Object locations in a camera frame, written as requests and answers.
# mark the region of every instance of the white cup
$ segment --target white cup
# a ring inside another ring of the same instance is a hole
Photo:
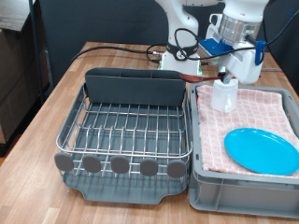
[[[232,79],[229,84],[216,80],[213,86],[211,106],[220,112],[231,112],[235,109],[238,80]]]

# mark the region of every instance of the blue plate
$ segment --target blue plate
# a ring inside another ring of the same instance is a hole
[[[224,145],[235,161],[260,174],[290,175],[299,169],[297,149],[273,133],[236,129],[226,135]]]

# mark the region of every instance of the wire rack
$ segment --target wire rack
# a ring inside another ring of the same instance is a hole
[[[73,158],[74,176],[95,175],[85,171],[82,162],[85,155],[98,157],[101,177],[118,176],[111,168],[113,156],[128,159],[128,178],[142,177],[140,162],[146,158],[158,163],[156,179],[157,175],[168,176],[170,161],[188,163],[192,144],[187,127],[191,121],[186,92],[180,107],[95,104],[89,102],[85,91],[83,93],[78,110],[73,108],[69,115],[72,122],[67,118],[57,138],[58,148]]]

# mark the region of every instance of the black cable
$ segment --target black cable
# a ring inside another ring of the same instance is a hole
[[[94,47],[94,48],[90,48],[90,49],[85,49],[82,52],[76,54],[74,56],[74,58],[71,61],[71,64],[73,63],[73,61],[76,60],[76,58],[84,53],[87,53],[91,50],[95,50],[95,49],[119,49],[119,50],[123,50],[123,51],[128,51],[128,52],[132,52],[132,53],[144,53],[144,54],[152,54],[152,51],[144,51],[144,50],[136,50],[136,49],[125,49],[125,48],[120,48],[120,47],[111,47],[111,46],[100,46],[100,47]]]
[[[149,56],[150,49],[152,49],[153,47],[156,47],[156,46],[164,46],[164,47],[165,47],[166,44],[156,44],[156,45],[151,45],[151,46],[149,46],[149,47],[147,48],[146,55],[147,55],[147,58],[148,58],[151,62],[153,62],[153,63],[160,63],[160,60],[153,60],[153,59],[151,59],[150,56]]]
[[[37,67],[37,73],[38,73],[38,87],[39,87],[39,92],[40,92],[40,103],[43,105],[45,102],[45,99],[44,99],[43,82],[42,82],[40,61],[39,61],[39,50],[38,50],[38,44],[37,44],[36,17],[35,17],[34,4],[32,1],[33,0],[29,0],[29,9],[30,9],[30,14],[31,14],[32,32],[33,32],[33,36],[34,36],[35,50],[36,50],[36,67]]]
[[[264,56],[265,56],[265,52],[264,52],[264,48],[263,48],[263,51],[262,51],[262,58],[261,58],[261,60],[260,60],[260,64],[263,62]]]
[[[265,21],[263,18],[263,36],[264,36],[264,41],[268,42],[268,37],[267,37],[267,32],[266,32],[266,28],[265,28]],[[272,50],[270,49],[270,46],[267,46],[269,49],[270,54],[273,56]]]
[[[299,10],[297,10],[291,17],[291,19],[287,22],[287,24],[283,27],[283,29],[280,31],[280,33],[274,37],[274,39],[272,39],[269,43],[266,44],[266,46],[272,44],[273,42],[275,42],[282,34],[283,32],[285,32],[285,30],[288,28],[288,26],[291,24],[291,22],[293,21],[293,19],[295,19],[295,17],[299,14]]]

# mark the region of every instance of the plastic container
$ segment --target plastic container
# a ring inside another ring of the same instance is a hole
[[[213,86],[211,106],[220,112],[231,112],[235,109],[238,80],[232,79],[229,84],[216,80]]]
[[[196,108],[197,87],[191,85],[193,158],[189,182],[190,204],[197,210],[299,218],[299,180],[283,177],[235,175],[202,168]],[[240,86],[240,89],[277,92],[284,111],[299,136],[299,109],[289,91],[281,88]]]

